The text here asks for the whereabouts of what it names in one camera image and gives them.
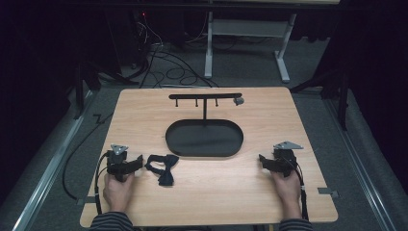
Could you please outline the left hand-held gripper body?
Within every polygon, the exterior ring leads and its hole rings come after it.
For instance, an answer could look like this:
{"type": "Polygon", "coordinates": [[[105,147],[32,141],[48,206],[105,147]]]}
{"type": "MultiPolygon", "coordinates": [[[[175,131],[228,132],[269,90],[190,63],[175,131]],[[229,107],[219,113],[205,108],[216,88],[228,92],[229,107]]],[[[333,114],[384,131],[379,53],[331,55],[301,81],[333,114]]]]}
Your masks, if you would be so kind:
{"type": "Polygon", "coordinates": [[[127,149],[128,146],[126,145],[113,143],[111,150],[108,151],[107,171],[119,182],[125,181],[123,170],[127,159],[127,149]]]}

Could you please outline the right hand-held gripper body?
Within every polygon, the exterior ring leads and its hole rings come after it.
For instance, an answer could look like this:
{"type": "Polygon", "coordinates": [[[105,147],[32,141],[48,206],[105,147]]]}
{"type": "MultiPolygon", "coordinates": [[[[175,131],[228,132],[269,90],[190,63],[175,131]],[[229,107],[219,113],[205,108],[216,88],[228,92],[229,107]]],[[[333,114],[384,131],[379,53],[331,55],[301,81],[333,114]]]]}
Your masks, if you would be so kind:
{"type": "Polygon", "coordinates": [[[303,146],[291,141],[282,141],[273,146],[273,156],[278,163],[279,172],[288,177],[293,170],[297,169],[297,160],[293,151],[302,149],[303,146]]]}

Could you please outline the black bow tie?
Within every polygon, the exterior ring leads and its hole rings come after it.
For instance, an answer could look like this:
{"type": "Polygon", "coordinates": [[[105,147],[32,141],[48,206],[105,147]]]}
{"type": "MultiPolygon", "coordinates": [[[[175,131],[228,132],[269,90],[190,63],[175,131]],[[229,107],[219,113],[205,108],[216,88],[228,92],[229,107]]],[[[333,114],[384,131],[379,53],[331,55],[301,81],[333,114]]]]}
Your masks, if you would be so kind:
{"type": "Polygon", "coordinates": [[[158,182],[160,186],[169,187],[174,184],[174,177],[171,173],[171,169],[178,163],[179,157],[167,154],[165,156],[150,155],[144,165],[147,170],[158,174],[158,182]],[[165,165],[164,168],[156,168],[151,165],[152,162],[162,163],[165,165]]]}

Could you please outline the black hook rack with tray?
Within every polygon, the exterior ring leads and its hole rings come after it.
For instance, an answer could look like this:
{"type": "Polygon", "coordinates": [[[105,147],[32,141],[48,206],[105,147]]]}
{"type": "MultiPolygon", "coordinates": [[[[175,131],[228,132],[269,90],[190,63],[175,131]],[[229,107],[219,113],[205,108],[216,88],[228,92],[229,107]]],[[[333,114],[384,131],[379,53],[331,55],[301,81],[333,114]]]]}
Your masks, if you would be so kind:
{"type": "Polygon", "coordinates": [[[204,94],[170,94],[169,99],[194,100],[203,103],[203,117],[180,119],[166,129],[166,145],[168,149],[182,157],[231,157],[238,153],[243,143],[243,131],[235,122],[228,119],[207,118],[208,100],[214,99],[218,106],[219,99],[242,97],[235,93],[204,93],[204,94]]]}

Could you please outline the person's right hand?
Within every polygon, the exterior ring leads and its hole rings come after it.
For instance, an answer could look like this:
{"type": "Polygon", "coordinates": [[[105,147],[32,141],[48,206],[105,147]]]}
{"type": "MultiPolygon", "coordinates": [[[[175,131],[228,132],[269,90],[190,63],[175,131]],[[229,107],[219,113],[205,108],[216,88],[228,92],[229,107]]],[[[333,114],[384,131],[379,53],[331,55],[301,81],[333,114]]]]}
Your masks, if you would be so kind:
{"type": "Polygon", "coordinates": [[[294,171],[285,177],[282,173],[271,172],[276,191],[286,212],[300,211],[300,183],[294,171]]]}

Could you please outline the person's left hand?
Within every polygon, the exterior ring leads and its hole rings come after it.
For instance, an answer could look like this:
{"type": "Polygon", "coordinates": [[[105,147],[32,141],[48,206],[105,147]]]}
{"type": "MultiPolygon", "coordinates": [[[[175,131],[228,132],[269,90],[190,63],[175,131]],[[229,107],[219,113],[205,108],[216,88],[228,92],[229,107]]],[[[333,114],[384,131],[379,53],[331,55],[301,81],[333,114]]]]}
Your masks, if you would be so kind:
{"type": "Polygon", "coordinates": [[[111,212],[125,213],[133,194],[134,174],[128,174],[124,182],[117,181],[111,174],[104,177],[103,195],[111,212]]]}

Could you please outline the grey tape strip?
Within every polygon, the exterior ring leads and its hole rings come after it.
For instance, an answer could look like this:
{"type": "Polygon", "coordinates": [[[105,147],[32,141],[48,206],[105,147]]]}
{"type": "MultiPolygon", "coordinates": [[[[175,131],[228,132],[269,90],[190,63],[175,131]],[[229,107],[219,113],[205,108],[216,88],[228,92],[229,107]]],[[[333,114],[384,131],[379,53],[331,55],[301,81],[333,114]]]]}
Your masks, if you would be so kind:
{"type": "Polygon", "coordinates": [[[318,188],[319,194],[327,194],[330,195],[332,198],[338,198],[340,195],[337,191],[333,191],[330,188],[318,188]]]}
{"type": "Polygon", "coordinates": [[[95,197],[94,196],[86,196],[84,198],[79,198],[76,200],[76,205],[83,206],[87,203],[95,203],[95,197]]]}

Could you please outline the black tripod stand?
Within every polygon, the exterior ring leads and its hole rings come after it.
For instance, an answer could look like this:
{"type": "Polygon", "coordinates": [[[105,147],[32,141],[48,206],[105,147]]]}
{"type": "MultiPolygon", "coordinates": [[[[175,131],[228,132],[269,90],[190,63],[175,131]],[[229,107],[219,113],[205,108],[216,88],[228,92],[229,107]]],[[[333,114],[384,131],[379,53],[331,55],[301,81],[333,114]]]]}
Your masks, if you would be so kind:
{"type": "Polygon", "coordinates": [[[139,83],[125,78],[118,73],[112,73],[95,62],[81,62],[74,69],[74,89],[75,89],[75,119],[78,119],[85,112],[85,90],[87,86],[90,92],[100,91],[101,83],[99,78],[115,80],[120,84],[137,86],[139,83]]]}
{"type": "Polygon", "coordinates": [[[347,109],[348,76],[339,69],[332,69],[313,77],[293,88],[291,93],[298,93],[308,88],[322,87],[322,99],[338,99],[337,119],[343,130],[346,130],[345,116],[347,109]]]}

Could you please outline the grey metal floor rail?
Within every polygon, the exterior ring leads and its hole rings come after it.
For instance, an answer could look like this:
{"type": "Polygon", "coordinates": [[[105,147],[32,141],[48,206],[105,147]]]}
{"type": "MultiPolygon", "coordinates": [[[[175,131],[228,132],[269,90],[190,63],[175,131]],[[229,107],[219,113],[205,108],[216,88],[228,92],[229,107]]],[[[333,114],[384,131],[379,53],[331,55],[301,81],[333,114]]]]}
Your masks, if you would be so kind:
{"type": "Polygon", "coordinates": [[[16,190],[22,193],[24,208],[20,212],[12,231],[29,231],[38,212],[49,194],[52,186],[63,167],[67,156],[66,150],[76,136],[84,120],[84,113],[91,105],[97,92],[85,92],[85,106],[77,115],[76,96],[71,93],[68,99],[71,106],[55,126],[45,142],[23,171],[18,180],[16,190]]]}
{"type": "Polygon", "coordinates": [[[395,223],[391,217],[391,214],[387,210],[384,201],[374,186],[373,181],[367,171],[363,160],[360,158],[354,143],[351,140],[348,132],[343,128],[338,121],[337,110],[334,103],[331,100],[324,100],[323,104],[330,114],[341,138],[345,145],[346,156],[349,159],[352,169],[357,177],[359,185],[365,195],[367,202],[370,205],[372,212],[377,220],[382,231],[397,231],[395,223]]]}

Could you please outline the white metal table frame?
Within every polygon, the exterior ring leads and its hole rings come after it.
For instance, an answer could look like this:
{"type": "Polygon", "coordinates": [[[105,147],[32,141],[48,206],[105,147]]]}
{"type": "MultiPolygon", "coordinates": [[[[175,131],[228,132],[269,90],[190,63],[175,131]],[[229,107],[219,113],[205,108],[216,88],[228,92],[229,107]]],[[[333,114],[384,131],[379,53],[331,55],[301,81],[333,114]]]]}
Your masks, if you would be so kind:
{"type": "Polygon", "coordinates": [[[244,19],[217,19],[213,13],[207,13],[207,49],[205,55],[204,77],[210,79],[213,74],[213,36],[234,37],[264,37],[280,38],[282,44],[279,50],[274,52],[281,81],[291,81],[284,55],[293,31],[296,14],[290,15],[286,21],[257,21],[244,19]]]}

